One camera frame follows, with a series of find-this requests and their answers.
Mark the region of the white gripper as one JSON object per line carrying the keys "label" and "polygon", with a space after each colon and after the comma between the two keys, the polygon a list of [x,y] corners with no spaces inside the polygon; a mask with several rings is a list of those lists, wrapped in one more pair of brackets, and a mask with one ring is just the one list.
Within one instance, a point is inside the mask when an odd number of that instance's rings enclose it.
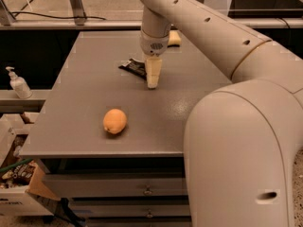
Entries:
{"label": "white gripper", "polygon": [[147,83],[149,89],[155,89],[161,74],[162,59],[157,57],[163,54],[169,42],[169,33],[140,32],[140,46],[145,55],[152,56],[146,58],[145,70],[147,73]]}

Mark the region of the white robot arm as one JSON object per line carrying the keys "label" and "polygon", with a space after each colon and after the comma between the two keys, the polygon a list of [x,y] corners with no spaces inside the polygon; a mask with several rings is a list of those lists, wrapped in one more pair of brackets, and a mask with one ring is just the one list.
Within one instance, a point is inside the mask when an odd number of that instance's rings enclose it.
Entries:
{"label": "white robot arm", "polygon": [[192,226],[294,227],[302,60],[195,0],[140,1],[145,54],[162,54],[176,26],[232,82],[201,99],[186,123]]}

